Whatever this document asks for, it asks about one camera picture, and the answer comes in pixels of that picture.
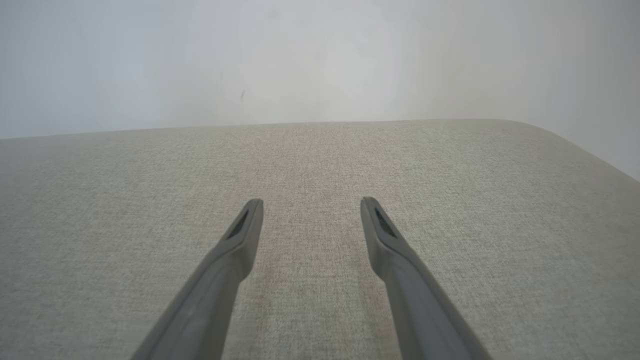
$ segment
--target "woven fabric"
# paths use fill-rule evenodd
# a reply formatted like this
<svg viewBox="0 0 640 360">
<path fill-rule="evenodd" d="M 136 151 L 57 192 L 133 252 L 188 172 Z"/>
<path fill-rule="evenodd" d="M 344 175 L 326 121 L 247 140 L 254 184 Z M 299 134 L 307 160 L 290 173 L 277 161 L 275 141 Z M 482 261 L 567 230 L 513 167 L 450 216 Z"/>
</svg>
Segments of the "woven fabric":
<svg viewBox="0 0 640 360">
<path fill-rule="evenodd" d="M 264 199 L 225 359 L 400 356 L 377 198 L 496 359 L 637 359 L 640 183 L 499 120 L 0 140 L 0 358 L 125 359 Z"/>
</svg>

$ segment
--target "gray fabric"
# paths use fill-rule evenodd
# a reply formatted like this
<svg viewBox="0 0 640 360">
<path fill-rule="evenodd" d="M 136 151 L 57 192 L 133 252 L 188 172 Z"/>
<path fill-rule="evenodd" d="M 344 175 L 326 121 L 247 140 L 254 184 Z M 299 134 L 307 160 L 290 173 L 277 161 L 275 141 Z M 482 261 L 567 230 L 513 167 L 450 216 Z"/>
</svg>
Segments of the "gray fabric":
<svg viewBox="0 0 640 360">
<path fill-rule="evenodd" d="M 264 199 L 226 359 L 398 358 L 376 197 L 496 359 L 637 359 L 640 183 L 499 120 L 0 141 L 0 358 L 123 359 Z"/>
</svg>

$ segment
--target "white wall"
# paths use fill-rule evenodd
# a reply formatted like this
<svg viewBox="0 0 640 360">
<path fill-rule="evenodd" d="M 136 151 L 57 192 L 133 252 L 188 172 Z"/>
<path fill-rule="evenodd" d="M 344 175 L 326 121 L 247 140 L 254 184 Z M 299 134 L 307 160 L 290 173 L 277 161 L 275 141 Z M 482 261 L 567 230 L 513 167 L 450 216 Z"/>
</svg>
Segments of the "white wall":
<svg viewBox="0 0 640 360">
<path fill-rule="evenodd" d="M 494 118 L 640 179 L 639 22 L 638 0 L 2 0 L 0 137 Z"/>
</svg>

